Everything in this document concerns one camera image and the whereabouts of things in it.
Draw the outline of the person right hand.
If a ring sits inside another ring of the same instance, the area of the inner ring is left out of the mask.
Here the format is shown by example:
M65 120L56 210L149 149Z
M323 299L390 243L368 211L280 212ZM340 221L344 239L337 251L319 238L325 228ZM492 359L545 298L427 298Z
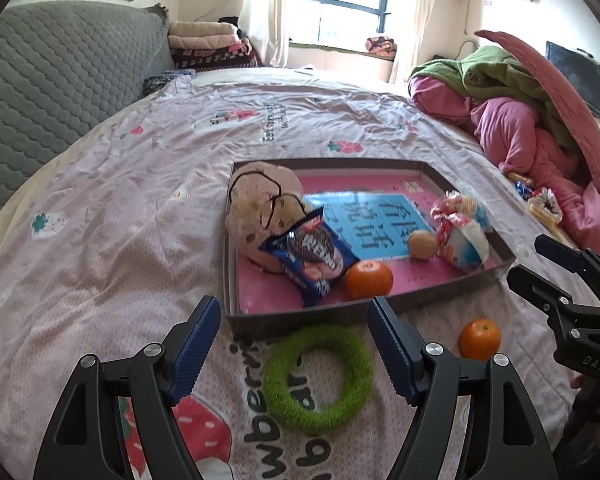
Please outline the person right hand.
M574 375L570 379L570 387L573 389L580 389L583 386L584 377L580 374Z

